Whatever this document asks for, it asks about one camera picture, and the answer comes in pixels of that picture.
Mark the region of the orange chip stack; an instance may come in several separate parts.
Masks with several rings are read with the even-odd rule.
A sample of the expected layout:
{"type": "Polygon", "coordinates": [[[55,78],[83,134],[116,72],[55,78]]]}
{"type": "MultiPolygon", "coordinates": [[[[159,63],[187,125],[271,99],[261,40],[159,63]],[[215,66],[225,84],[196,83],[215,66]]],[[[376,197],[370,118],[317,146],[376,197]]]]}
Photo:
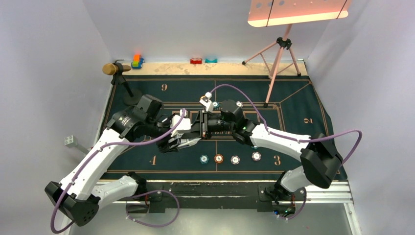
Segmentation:
{"type": "Polygon", "coordinates": [[[221,164],[221,163],[224,161],[224,157],[223,157],[223,155],[221,155],[221,154],[216,154],[216,155],[214,156],[214,161],[215,161],[217,164],[221,164]]]}

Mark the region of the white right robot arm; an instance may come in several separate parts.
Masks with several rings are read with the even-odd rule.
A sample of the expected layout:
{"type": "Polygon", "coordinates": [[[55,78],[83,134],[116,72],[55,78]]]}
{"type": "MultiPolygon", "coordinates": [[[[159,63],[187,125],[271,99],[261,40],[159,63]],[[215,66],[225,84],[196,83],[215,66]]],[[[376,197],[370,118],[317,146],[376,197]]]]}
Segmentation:
{"type": "Polygon", "coordinates": [[[265,123],[245,118],[241,107],[233,100],[222,103],[220,115],[212,112],[214,104],[208,97],[201,97],[199,102],[203,107],[202,118],[183,135],[186,139],[209,139],[213,132],[229,131],[240,144],[274,150],[300,162],[300,166],[284,172],[277,180],[275,193],[278,198],[287,199],[296,190],[309,185],[324,189],[331,186],[343,159],[324,136],[312,139],[308,135],[267,127],[265,123]]]}

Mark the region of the blue playing card deck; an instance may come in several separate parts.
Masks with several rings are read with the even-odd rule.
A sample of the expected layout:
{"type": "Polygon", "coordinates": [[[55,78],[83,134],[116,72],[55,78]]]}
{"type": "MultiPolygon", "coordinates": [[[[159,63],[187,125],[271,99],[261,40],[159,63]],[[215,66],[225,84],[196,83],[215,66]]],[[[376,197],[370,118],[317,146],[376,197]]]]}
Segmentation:
{"type": "Polygon", "coordinates": [[[177,139],[172,141],[170,147],[171,147],[171,149],[174,149],[174,150],[188,148],[188,147],[194,146],[200,140],[201,140],[201,138],[191,138],[191,139],[177,138],[177,139]]]}

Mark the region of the blue green chip stack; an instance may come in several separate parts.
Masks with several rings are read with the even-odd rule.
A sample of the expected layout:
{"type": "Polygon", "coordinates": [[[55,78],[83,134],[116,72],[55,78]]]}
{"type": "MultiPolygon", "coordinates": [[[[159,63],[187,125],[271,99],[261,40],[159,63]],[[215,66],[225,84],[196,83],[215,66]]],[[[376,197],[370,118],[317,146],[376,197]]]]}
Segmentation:
{"type": "Polygon", "coordinates": [[[209,162],[209,157],[207,155],[201,155],[199,160],[201,164],[207,164],[209,162]]]}

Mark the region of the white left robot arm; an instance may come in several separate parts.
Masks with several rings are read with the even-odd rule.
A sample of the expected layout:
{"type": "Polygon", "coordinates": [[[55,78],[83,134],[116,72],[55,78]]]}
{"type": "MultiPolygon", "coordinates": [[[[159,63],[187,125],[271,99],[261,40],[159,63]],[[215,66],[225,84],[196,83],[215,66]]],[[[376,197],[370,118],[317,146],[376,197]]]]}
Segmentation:
{"type": "Polygon", "coordinates": [[[97,182],[113,161],[129,146],[146,146],[173,137],[186,122],[187,110],[158,119],[163,102],[144,95],[138,104],[115,113],[106,124],[97,143],[66,177],[51,181],[45,193],[54,204],[50,229],[54,234],[72,224],[88,224],[107,205],[122,198],[140,200],[150,194],[147,181],[130,171],[102,187],[97,182]]]}

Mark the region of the brown white chip stack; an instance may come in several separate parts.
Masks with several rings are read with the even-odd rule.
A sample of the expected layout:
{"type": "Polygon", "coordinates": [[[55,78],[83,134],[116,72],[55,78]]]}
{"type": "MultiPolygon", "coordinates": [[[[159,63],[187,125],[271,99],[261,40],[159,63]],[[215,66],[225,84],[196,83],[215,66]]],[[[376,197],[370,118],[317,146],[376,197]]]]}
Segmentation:
{"type": "Polygon", "coordinates": [[[238,156],[236,156],[236,155],[232,156],[231,157],[231,163],[233,165],[238,165],[240,163],[240,158],[238,156]]]}

